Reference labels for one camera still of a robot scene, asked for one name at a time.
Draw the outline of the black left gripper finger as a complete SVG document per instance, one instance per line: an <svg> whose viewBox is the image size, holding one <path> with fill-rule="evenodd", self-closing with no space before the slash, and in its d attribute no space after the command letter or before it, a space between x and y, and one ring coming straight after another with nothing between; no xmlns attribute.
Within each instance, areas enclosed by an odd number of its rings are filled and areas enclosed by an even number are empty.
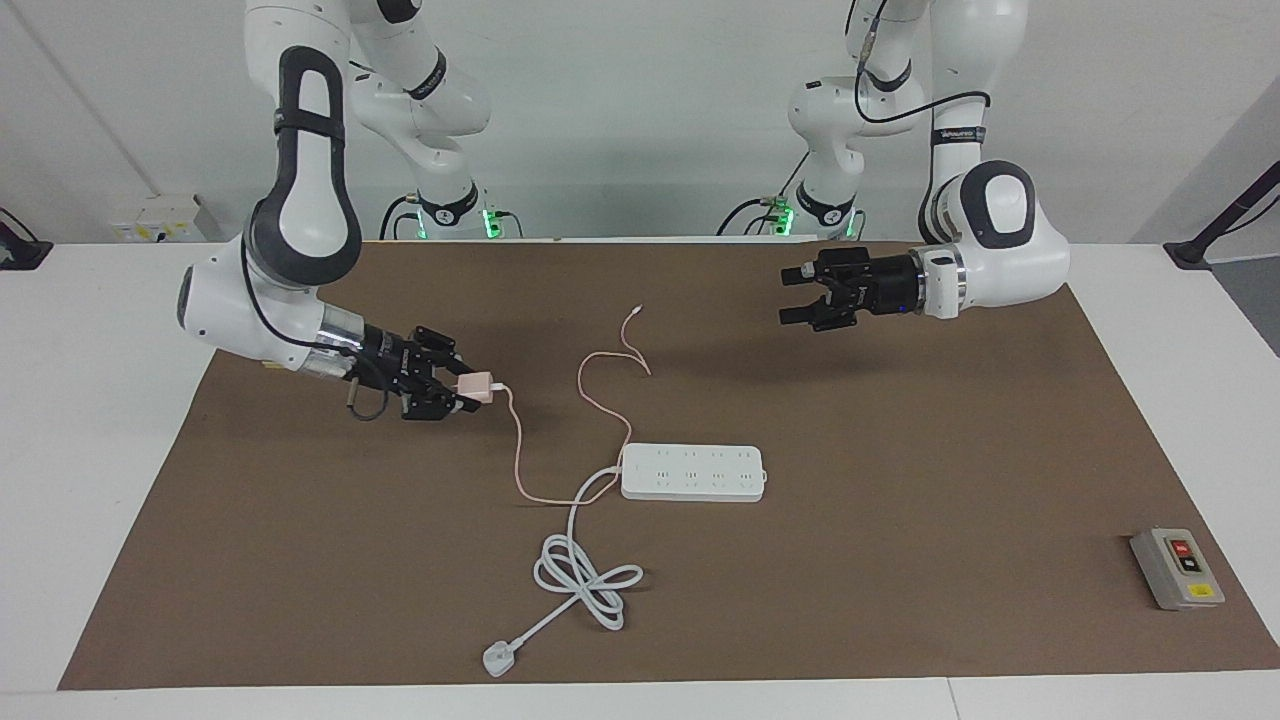
<svg viewBox="0 0 1280 720"><path fill-rule="evenodd" d="M849 296L849 251L820 250L815 259L783 269L783 287L820 284L836 297Z"/></svg>
<svg viewBox="0 0 1280 720"><path fill-rule="evenodd" d="M814 332L837 331L856 325L856 305L818 299L812 304L780 309L782 325L808 325Z"/></svg>

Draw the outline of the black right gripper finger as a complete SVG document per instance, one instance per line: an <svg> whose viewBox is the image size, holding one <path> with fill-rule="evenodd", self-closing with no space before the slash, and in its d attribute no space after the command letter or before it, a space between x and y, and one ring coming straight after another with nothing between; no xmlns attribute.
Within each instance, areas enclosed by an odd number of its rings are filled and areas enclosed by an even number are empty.
<svg viewBox="0 0 1280 720"><path fill-rule="evenodd" d="M402 419L406 421L440 421L454 413L477 410L477 400L465 397L445 386L429 386L402 395Z"/></svg>
<svg viewBox="0 0 1280 720"><path fill-rule="evenodd" d="M439 370L454 377L475 373L475 369L466 364L458 354L456 341L447 334L426 327L416 327L415 347L416 377L434 377Z"/></svg>

